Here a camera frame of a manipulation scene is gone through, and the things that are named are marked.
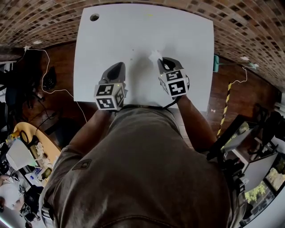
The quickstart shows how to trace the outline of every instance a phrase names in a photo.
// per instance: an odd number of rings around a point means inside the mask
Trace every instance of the white desk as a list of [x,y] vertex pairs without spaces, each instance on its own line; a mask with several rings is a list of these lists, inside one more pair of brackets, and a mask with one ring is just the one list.
[[[95,13],[99,19],[91,21]],[[129,90],[124,104],[171,103],[160,87],[157,63],[148,58],[152,51],[181,62],[190,79],[188,97],[198,110],[206,111],[212,85],[213,22],[146,4],[109,4],[83,10],[74,60],[74,100],[94,102],[94,87],[103,72],[122,61]]]

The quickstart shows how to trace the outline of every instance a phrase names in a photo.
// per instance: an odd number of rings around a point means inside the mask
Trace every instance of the black and white marker cube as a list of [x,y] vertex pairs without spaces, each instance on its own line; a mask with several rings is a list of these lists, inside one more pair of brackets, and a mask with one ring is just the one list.
[[119,110],[125,98],[122,83],[96,85],[95,102],[100,110]]
[[184,69],[163,73],[159,77],[160,85],[172,98],[182,96],[188,91],[188,78]]

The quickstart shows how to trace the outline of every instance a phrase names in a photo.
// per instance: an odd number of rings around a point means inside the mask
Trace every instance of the white cable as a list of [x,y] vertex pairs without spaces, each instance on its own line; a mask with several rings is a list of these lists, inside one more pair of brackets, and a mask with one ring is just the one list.
[[245,70],[245,76],[246,76],[246,79],[245,79],[245,80],[243,80],[243,81],[235,80],[232,84],[234,84],[235,82],[242,83],[242,82],[246,82],[246,81],[248,80],[248,73],[247,73],[247,71],[246,71],[246,67],[247,67],[247,68],[254,68],[254,67],[243,66],[243,67],[242,67],[242,69],[244,69],[244,70]]
[[[46,50],[43,50],[43,49],[28,49],[28,50],[44,51],[44,52],[46,53],[46,56],[47,56],[48,59],[49,59],[49,55],[48,55],[48,53],[46,52]],[[49,61],[48,61],[48,64],[47,64],[47,66],[46,66],[45,74],[44,74],[44,76],[43,76],[43,78],[42,78],[42,80],[41,80],[41,89],[42,89],[45,93],[47,93],[47,94],[53,94],[54,92],[57,92],[57,91],[58,91],[58,92],[59,92],[59,91],[66,91],[70,96],[72,96],[72,95],[70,94],[70,92],[69,92],[68,90],[65,90],[65,89],[63,89],[63,90],[54,90],[53,92],[48,92],[48,91],[45,91],[45,90],[44,90],[44,88],[43,88],[44,77],[45,77],[45,75],[47,74],[48,69],[49,69]],[[86,119],[86,117],[85,117],[85,115],[84,115],[84,112],[83,112],[82,108],[79,106],[78,102],[76,102],[76,103],[77,103],[78,107],[80,108],[81,112],[83,113],[84,119],[85,119],[85,121],[86,121],[86,123],[87,123],[87,119]]]

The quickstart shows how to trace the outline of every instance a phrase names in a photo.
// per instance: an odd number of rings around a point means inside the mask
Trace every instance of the teal object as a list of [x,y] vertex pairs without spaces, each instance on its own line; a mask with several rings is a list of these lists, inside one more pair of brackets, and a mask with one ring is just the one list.
[[219,71],[219,56],[214,55],[214,65],[213,65],[213,72]]

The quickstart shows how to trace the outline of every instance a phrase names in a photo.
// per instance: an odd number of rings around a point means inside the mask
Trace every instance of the t-shirt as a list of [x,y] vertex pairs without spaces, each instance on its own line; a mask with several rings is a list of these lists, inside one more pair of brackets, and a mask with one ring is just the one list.
[[12,178],[5,180],[0,186],[0,196],[5,199],[5,206],[13,210],[16,201],[20,199],[18,182]]
[[84,157],[67,146],[44,192],[61,228],[225,228],[231,211],[222,171],[167,110],[120,111]]

